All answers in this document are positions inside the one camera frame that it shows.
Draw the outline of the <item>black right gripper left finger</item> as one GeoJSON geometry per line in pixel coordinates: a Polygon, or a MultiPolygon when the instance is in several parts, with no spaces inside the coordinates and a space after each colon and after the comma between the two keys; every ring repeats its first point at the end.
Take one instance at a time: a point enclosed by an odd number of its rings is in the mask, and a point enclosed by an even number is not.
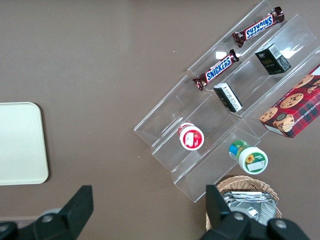
{"type": "Polygon", "coordinates": [[[18,228],[14,221],[0,223],[2,240],[76,240],[94,211],[93,189],[83,185],[58,212],[41,215],[18,228]]]}

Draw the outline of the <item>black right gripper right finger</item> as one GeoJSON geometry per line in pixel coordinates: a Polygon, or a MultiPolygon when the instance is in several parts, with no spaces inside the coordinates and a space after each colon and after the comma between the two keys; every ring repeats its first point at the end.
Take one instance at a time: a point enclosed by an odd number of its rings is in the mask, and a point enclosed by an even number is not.
{"type": "Polygon", "coordinates": [[[293,221],[270,219],[262,225],[225,203],[215,185],[206,186],[206,213],[212,225],[202,240],[308,240],[307,234],[293,221]]]}

